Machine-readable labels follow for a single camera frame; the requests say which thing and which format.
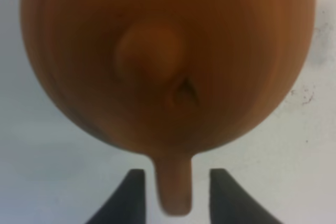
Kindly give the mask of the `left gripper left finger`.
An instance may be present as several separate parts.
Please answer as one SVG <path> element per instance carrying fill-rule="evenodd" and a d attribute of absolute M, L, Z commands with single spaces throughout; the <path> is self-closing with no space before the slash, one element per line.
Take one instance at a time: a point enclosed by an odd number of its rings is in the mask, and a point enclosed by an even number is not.
<path fill-rule="evenodd" d="M 131 169 L 88 224 L 146 223 L 145 172 Z"/>

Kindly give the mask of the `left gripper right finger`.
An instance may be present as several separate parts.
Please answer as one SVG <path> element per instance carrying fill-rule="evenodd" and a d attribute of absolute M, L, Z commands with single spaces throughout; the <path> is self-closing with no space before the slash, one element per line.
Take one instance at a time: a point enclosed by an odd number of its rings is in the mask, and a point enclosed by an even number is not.
<path fill-rule="evenodd" d="M 211 223 L 277 224 L 280 221 L 253 199 L 225 169 L 210 170 Z"/>

